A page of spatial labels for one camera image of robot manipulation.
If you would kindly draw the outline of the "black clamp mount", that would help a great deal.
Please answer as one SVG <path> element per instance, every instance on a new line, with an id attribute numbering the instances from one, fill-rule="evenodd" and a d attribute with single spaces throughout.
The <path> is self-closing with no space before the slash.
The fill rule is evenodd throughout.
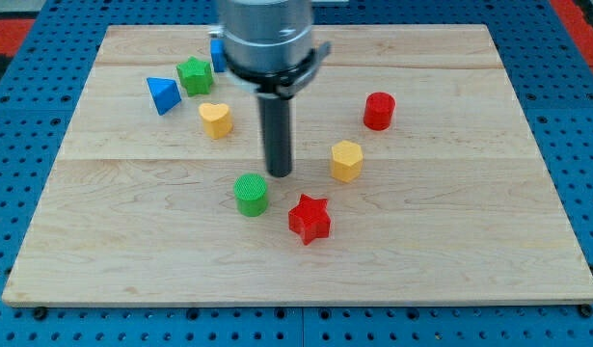
<path id="1" fill-rule="evenodd" d="M 258 97 L 290 99 L 315 78 L 331 54 L 328 41 L 313 44 L 312 28 L 248 29 L 237 35 L 225 26 L 213 26 L 211 39 L 224 42 L 225 73 L 243 90 Z"/>

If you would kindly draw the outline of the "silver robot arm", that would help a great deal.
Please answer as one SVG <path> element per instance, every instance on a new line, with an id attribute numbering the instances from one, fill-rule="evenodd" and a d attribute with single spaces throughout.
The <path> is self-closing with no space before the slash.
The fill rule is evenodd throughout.
<path id="1" fill-rule="evenodd" d="M 257 99 L 266 171 L 292 172 L 290 100 L 331 53 L 313 44 L 313 13 L 303 0 L 218 0 L 217 37 L 227 69 Z"/>

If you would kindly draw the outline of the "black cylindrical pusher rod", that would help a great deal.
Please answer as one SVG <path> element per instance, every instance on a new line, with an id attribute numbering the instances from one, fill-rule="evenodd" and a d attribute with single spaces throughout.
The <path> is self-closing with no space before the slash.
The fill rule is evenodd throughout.
<path id="1" fill-rule="evenodd" d="M 266 171 L 274 177 L 292 172 L 291 117 L 288 100 L 257 99 Z"/>

